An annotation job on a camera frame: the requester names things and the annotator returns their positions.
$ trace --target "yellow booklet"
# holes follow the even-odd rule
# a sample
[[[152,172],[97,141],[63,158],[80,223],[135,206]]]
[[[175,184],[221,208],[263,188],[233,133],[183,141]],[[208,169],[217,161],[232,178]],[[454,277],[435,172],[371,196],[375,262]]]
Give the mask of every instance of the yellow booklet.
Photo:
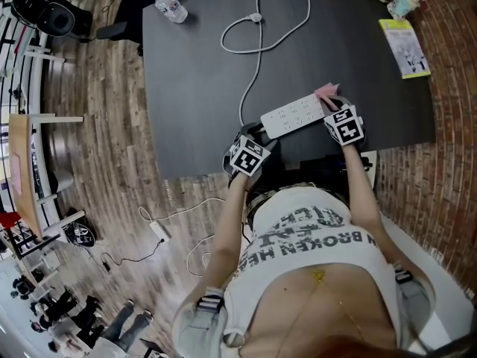
[[[429,64],[409,21],[379,20],[396,58],[402,78],[430,75]]]

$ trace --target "white cable on floor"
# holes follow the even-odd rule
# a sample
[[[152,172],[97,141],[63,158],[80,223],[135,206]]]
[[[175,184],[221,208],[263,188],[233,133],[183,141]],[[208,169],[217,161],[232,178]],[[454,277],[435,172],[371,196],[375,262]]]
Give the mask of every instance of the white cable on floor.
[[[243,118],[243,114],[242,114],[242,109],[244,107],[245,98],[247,97],[248,92],[252,88],[253,84],[255,83],[255,80],[256,80],[257,76],[259,75],[260,63],[262,62],[262,52],[263,51],[269,51],[269,50],[275,48],[285,38],[287,38],[290,34],[292,34],[299,27],[304,25],[308,21],[308,19],[310,17],[310,12],[312,10],[312,3],[310,2],[310,0],[308,0],[308,13],[306,14],[306,18],[300,24],[298,24],[296,27],[292,28],[285,35],[283,35],[282,38],[279,39],[278,41],[276,41],[274,44],[262,48],[263,27],[262,27],[262,15],[260,14],[260,4],[259,3],[260,3],[260,0],[256,0],[256,13],[252,13],[251,15],[246,16],[243,19],[240,19],[240,20],[237,20],[237,21],[233,22],[232,24],[230,24],[228,27],[225,28],[225,31],[223,32],[223,34],[221,36],[221,47],[224,50],[228,51],[229,53],[235,53],[235,54],[258,53],[259,54],[259,56],[257,58],[257,61],[256,61],[255,74],[253,75],[252,81],[248,84],[247,89],[244,92],[244,95],[241,97],[240,105],[238,106],[238,117],[240,118],[240,124],[242,126],[244,125],[244,118]],[[231,29],[231,27],[237,25],[240,22],[247,21],[247,20],[252,20],[253,22],[258,22],[259,23],[259,48],[258,49],[251,49],[251,50],[247,50],[247,51],[234,51],[232,49],[227,48],[224,45],[224,38],[225,38],[225,35],[227,34],[227,32]]]
[[[169,215],[169,216],[166,216],[166,217],[163,217],[163,218],[157,218],[157,219],[153,219],[153,218],[151,217],[151,215],[149,214],[148,210],[146,210],[143,206],[138,207],[137,210],[138,210],[139,216],[141,216],[142,220],[145,220],[145,221],[147,221],[147,222],[158,222],[158,221],[160,221],[160,220],[166,220],[166,219],[169,219],[169,218],[171,218],[171,217],[173,217],[173,216],[180,215],[181,213],[187,213],[187,212],[189,212],[189,211],[195,210],[196,208],[199,208],[202,204],[205,204],[207,201],[211,201],[211,200],[222,201],[222,202],[225,201],[224,199],[221,199],[221,198],[207,198],[207,199],[203,200],[202,202],[200,202],[199,204],[197,204],[196,206],[193,206],[193,207],[191,207],[191,208],[189,208],[189,209],[187,209],[187,210],[179,211],[179,212],[173,213],[172,215]],[[208,237],[204,237],[202,240],[200,240],[200,241],[195,245],[195,247],[193,247],[193,249],[192,249],[192,250],[189,252],[189,254],[187,255],[187,261],[186,261],[187,272],[188,272],[189,274],[191,274],[192,276],[195,276],[195,277],[202,277],[202,276],[203,276],[202,274],[195,274],[195,273],[191,272],[191,270],[189,269],[189,258],[190,258],[190,256],[191,256],[192,252],[195,251],[200,244],[202,244],[202,243],[205,242],[206,240],[211,239],[211,238],[214,237],[214,236],[215,236],[215,235],[211,235],[211,236],[208,236]],[[205,252],[204,254],[202,254],[202,263],[203,263],[203,266],[204,266],[205,268],[207,268],[207,264],[206,264],[206,261],[205,261],[205,256],[206,256],[207,254],[210,254],[210,252]]]

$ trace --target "black cable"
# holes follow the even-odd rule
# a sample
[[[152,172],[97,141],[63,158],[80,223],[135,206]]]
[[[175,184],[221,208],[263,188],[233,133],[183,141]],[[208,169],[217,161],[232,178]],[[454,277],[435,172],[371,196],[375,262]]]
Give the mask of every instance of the black cable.
[[[73,245],[76,245],[77,247],[80,247],[80,248],[84,249],[88,253],[89,258],[92,259],[96,263],[96,265],[99,266],[103,270],[104,273],[106,273],[108,276],[111,275],[110,271],[105,269],[104,264],[101,265],[100,263],[98,263],[98,261],[96,261],[95,257],[93,256],[93,254],[91,253],[91,251],[88,248],[83,247],[82,245],[76,244],[75,242],[73,243]]]
[[[96,40],[96,36],[94,36],[92,39],[89,39],[89,38],[79,39],[77,37],[70,36],[69,34],[67,34],[66,36],[69,37],[70,39],[78,41],[81,44],[87,44],[87,43],[92,42],[93,40]]]
[[[101,262],[103,263],[103,265],[104,265],[105,268],[106,268],[107,262],[104,261],[103,256],[108,256],[108,257],[111,259],[111,261],[113,261],[113,263],[114,263],[116,266],[120,266],[123,261],[131,261],[132,263],[139,263],[140,261],[146,260],[146,259],[148,259],[149,257],[151,257],[153,254],[155,254],[156,251],[157,251],[157,249],[158,249],[158,247],[159,247],[163,242],[164,242],[164,239],[161,239],[161,240],[157,243],[155,249],[152,251],[151,254],[149,254],[148,256],[143,257],[142,259],[139,259],[139,260],[133,260],[133,259],[122,258],[122,259],[119,260],[119,263],[117,263],[117,262],[114,260],[113,256],[111,256],[111,255],[108,254],[107,252],[103,252],[103,253],[100,254],[99,256],[100,256]]]
[[[248,241],[248,243],[250,244],[250,240],[248,239],[248,237],[245,236],[245,232],[244,232],[244,222],[241,223],[241,235],[245,238],[245,240]]]
[[[107,22],[109,21],[109,18],[110,18],[110,8],[111,8],[111,5],[113,5],[113,2],[114,2],[114,1],[115,1],[115,0],[111,0],[111,2],[110,2],[109,5],[104,5],[103,9],[101,9],[101,12],[106,14],[106,25],[107,25]]]

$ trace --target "pink object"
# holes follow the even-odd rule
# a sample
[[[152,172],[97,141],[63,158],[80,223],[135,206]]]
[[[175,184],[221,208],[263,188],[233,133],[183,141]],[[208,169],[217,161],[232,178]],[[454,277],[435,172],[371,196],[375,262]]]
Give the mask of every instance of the pink object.
[[[20,43],[21,43],[21,41],[22,41],[23,35],[25,34],[25,31],[26,31],[26,30],[27,30],[27,27],[23,27],[22,33],[20,34],[20,38],[19,38],[19,40],[18,40],[18,43],[16,44],[16,48],[15,48],[15,51],[14,51],[15,54],[18,54],[18,49],[19,49],[19,47],[20,47]]]
[[[340,84],[333,85],[331,82],[327,83],[326,85],[322,86],[319,89],[315,90],[315,95],[318,100],[323,100],[329,107],[331,111],[339,111],[339,107],[336,106],[331,99],[329,99],[329,96],[336,95],[336,92],[338,91],[338,87]]]

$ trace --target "jeans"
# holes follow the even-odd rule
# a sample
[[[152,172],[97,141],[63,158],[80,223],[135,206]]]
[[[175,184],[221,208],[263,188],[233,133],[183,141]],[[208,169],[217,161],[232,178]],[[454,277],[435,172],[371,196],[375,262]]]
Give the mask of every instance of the jeans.
[[[133,312],[134,305],[125,304],[102,335],[103,338],[118,345],[125,353],[129,351],[139,334],[151,323],[151,320],[145,314],[138,314],[133,325],[121,336],[122,327]]]

